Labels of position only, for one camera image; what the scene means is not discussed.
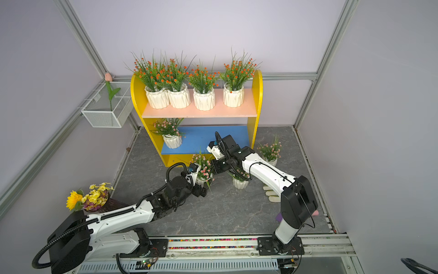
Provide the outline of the orange flower pot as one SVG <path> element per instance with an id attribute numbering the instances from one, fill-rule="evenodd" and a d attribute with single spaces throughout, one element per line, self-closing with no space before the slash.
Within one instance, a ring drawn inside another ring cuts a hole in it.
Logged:
<path id="1" fill-rule="evenodd" d="M 189 68 L 183 65 L 185 58 L 167 58 L 164 56 L 163 65 L 160 69 L 162 86 L 167 92 L 170 105 L 176 109 L 186 108 L 190 105 L 190 94 L 188 91 Z"/>
<path id="2" fill-rule="evenodd" d="M 208 69 L 199 61 L 196 67 L 189 74 L 189 84 L 193 87 L 193 98 L 195 107 L 200 111 L 209 111 L 215 107 L 216 96 L 214 88 L 220 72 Z"/>
<path id="3" fill-rule="evenodd" d="M 134 58 L 134 69 L 130 69 L 136 79 L 145 85 L 144 91 L 148 103 L 154 109 L 163 109 L 170 105 L 168 95 L 164 91 L 162 79 L 162 70 L 165 66 L 161 60 L 152 55 L 146 58 L 144 53 L 139 55 L 131 53 Z"/>
<path id="4" fill-rule="evenodd" d="M 241 56 L 233 53 L 232 60 L 224 63 L 220 79 L 224 82 L 223 101 L 227 107 L 237 108 L 243 104 L 245 83 L 253 78 L 259 69 L 257 61 L 245 51 Z"/>

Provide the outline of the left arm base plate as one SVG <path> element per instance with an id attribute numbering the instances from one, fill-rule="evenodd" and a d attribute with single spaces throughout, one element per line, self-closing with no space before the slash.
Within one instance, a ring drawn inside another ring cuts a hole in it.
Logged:
<path id="1" fill-rule="evenodd" d="M 166 238 L 140 240 L 139 246 L 131 253 L 121 253 L 120 258 L 163 258 L 168 250 Z"/>

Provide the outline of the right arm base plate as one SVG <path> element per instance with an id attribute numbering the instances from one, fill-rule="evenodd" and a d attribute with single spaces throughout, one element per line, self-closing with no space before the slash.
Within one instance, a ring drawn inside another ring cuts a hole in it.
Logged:
<path id="1" fill-rule="evenodd" d="M 275 236 L 258 237 L 257 251 L 261 256 L 303 255 L 305 253 L 302 239 L 300 237 L 293 237 L 292 240 L 286 244 L 281 242 Z"/>

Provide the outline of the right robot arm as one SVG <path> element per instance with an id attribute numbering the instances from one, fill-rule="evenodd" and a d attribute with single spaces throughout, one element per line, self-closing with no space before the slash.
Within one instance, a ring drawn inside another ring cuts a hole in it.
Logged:
<path id="1" fill-rule="evenodd" d="M 249 147 L 240 148 L 236 145 L 224 150 L 211 142 L 207 151 L 214 156 L 213 166 L 216 173 L 242 169 L 251 179 L 259 179 L 280 197 L 282 220 L 270 242 L 260 244 L 259 250 L 273 254 L 290 252 L 296 234 L 318 210 L 309 180 L 304 176 L 297 178 L 279 170 Z"/>

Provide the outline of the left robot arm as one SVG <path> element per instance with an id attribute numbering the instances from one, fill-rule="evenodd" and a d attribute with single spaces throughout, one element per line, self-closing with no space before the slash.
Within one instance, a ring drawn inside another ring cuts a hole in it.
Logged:
<path id="1" fill-rule="evenodd" d="M 98 251 L 109 251 L 104 237 L 161 219 L 175 212 L 189 196 L 206 194 L 207 189 L 190 176 L 178 176 L 168 179 L 163 187 L 143 196 L 136 204 L 104 213 L 71 213 L 48 237 L 42 252 L 49 253 L 50 261 L 42 267 L 49 267 L 53 274 L 66 273 Z"/>

